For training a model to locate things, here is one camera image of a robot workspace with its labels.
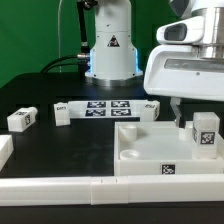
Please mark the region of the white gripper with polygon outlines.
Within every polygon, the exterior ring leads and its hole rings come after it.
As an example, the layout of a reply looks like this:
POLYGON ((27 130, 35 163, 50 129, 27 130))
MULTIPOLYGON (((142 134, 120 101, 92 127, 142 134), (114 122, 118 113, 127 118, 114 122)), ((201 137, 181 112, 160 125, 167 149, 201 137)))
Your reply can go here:
POLYGON ((175 124, 184 128, 180 98, 224 102, 224 60, 200 59, 193 46, 157 46, 147 62, 144 89, 149 95, 172 97, 175 124))

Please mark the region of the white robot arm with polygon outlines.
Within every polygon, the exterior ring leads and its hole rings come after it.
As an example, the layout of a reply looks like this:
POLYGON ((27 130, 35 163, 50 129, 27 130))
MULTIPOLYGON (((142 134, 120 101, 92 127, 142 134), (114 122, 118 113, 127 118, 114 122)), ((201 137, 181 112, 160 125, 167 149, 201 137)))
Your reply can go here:
POLYGON ((177 21, 152 30, 154 47, 144 70, 131 40, 130 0, 77 0, 94 11, 95 44, 85 78, 124 85, 144 79, 149 95, 224 102, 224 0, 168 0, 177 21))

